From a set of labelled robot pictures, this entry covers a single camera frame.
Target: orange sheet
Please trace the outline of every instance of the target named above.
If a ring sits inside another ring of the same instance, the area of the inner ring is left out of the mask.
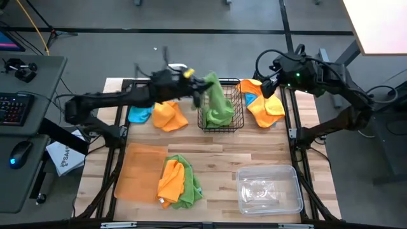
[[[131,143],[125,154],[114,196],[126,200],[157,203],[167,148]]]

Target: computer mouse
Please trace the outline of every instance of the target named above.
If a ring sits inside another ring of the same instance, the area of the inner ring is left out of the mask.
[[[10,167],[12,169],[19,169],[23,167],[27,161],[28,154],[32,148],[32,142],[30,141],[21,141],[14,146],[13,151],[10,155]]]

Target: plastic bin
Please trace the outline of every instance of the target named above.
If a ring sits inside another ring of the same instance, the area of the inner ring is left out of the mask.
[[[242,214],[296,214],[303,208],[297,174],[291,165],[241,168],[236,183]]]

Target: gray floor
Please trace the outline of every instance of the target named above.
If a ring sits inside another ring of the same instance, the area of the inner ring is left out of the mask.
[[[278,0],[233,0],[229,7],[220,0],[146,0],[142,8],[131,0],[32,0],[38,10],[56,27],[105,28],[182,28],[182,29],[282,29]],[[339,0],[323,0],[315,6],[311,0],[286,0],[292,30],[349,31],[350,25]],[[12,1],[1,20],[15,26],[30,26]],[[22,32],[41,47],[38,35]],[[354,40],[352,36],[293,36],[296,46],[304,43],[308,54],[324,47],[331,60]],[[57,40],[52,55],[68,58],[63,79],[77,93],[103,89],[107,77],[132,77],[134,62],[144,71],[162,66],[160,48],[170,48],[170,59],[193,66],[197,74],[215,71],[222,77],[247,78],[254,70],[254,60],[267,48],[286,51],[283,35],[223,34],[79,34]],[[267,70],[265,56],[261,71]],[[356,83],[369,89],[383,83],[396,86],[407,74],[386,81],[406,67],[407,57],[362,57],[349,70]],[[59,85],[59,93],[66,92]],[[337,110],[327,96],[317,99],[321,121],[335,117]],[[57,122],[59,113],[50,108],[48,117]],[[343,219],[354,223],[407,226],[407,184],[373,186],[372,178],[386,175],[383,153],[376,139],[366,139],[357,132],[341,131],[327,140],[333,179]],[[80,177],[56,179],[48,201],[36,206],[28,200],[20,214],[0,214],[0,223],[68,218]]]

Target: robotic arm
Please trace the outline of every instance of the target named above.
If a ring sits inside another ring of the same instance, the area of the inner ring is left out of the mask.
[[[142,87],[132,87],[129,92],[75,95],[65,104],[66,122],[87,126],[85,132],[103,135],[106,147],[119,148],[123,140],[121,127],[107,125],[90,112],[97,108],[115,106],[150,108],[156,102],[185,96],[192,96],[195,107],[200,107],[200,96],[212,83],[196,78],[193,73],[194,70],[185,65],[170,64],[165,69],[154,72],[149,83]]]
[[[258,71],[260,58],[268,52],[280,54],[270,69],[271,76],[263,76]],[[266,50],[256,60],[254,78],[262,82],[261,91],[265,98],[274,94],[278,86],[300,90],[321,96],[325,92],[339,94],[350,104],[336,118],[312,128],[301,127],[294,130],[296,146],[309,149],[315,138],[339,130],[359,130],[364,128],[373,113],[373,100],[357,86],[343,64],[323,62],[305,53],[304,45],[299,45],[294,53],[282,53],[278,50]]]

